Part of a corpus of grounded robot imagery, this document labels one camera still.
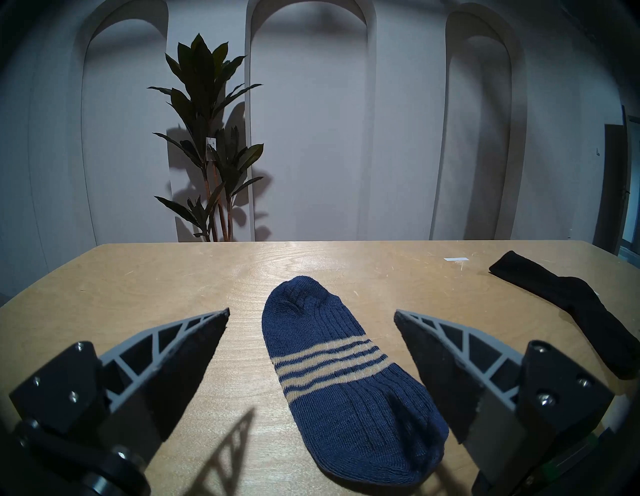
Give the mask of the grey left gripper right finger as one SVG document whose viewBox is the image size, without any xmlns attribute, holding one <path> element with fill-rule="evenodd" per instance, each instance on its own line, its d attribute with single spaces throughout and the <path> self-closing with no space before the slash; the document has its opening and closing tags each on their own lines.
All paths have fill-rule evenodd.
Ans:
<svg viewBox="0 0 640 496">
<path fill-rule="evenodd" d="M 408 310 L 394 323 L 420 379 L 479 469 L 473 489 L 569 489 L 595 467 L 614 395 L 553 345 L 524 354 L 478 329 Z"/>
</svg>

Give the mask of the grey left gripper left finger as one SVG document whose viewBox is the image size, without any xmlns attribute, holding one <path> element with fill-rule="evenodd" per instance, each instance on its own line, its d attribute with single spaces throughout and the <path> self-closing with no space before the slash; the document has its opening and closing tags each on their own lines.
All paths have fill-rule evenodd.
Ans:
<svg viewBox="0 0 640 496">
<path fill-rule="evenodd" d="M 24 421 L 73 443 L 124 446 L 149 462 L 204 378 L 230 310 L 146 329 L 98 356 L 72 343 L 10 393 Z"/>
</svg>

